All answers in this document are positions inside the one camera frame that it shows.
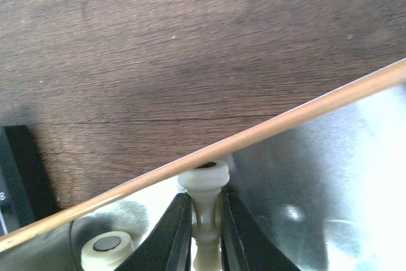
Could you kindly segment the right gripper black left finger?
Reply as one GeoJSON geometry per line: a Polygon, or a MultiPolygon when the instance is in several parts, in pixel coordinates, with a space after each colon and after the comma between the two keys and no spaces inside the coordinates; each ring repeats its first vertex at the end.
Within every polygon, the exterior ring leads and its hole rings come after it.
{"type": "Polygon", "coordinates": [[[117,271],[191,269],[192,200],[177,194],[141,245],[117,271]]]}

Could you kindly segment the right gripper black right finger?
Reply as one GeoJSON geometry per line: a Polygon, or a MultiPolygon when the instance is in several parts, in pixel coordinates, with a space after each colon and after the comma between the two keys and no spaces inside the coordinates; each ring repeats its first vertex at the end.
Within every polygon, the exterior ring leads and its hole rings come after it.
{"type": "Polygon", "coordinates": [[[232,192],[221,193],[221,261],[223,270],[298,270],[260,229],[232,192]]]}

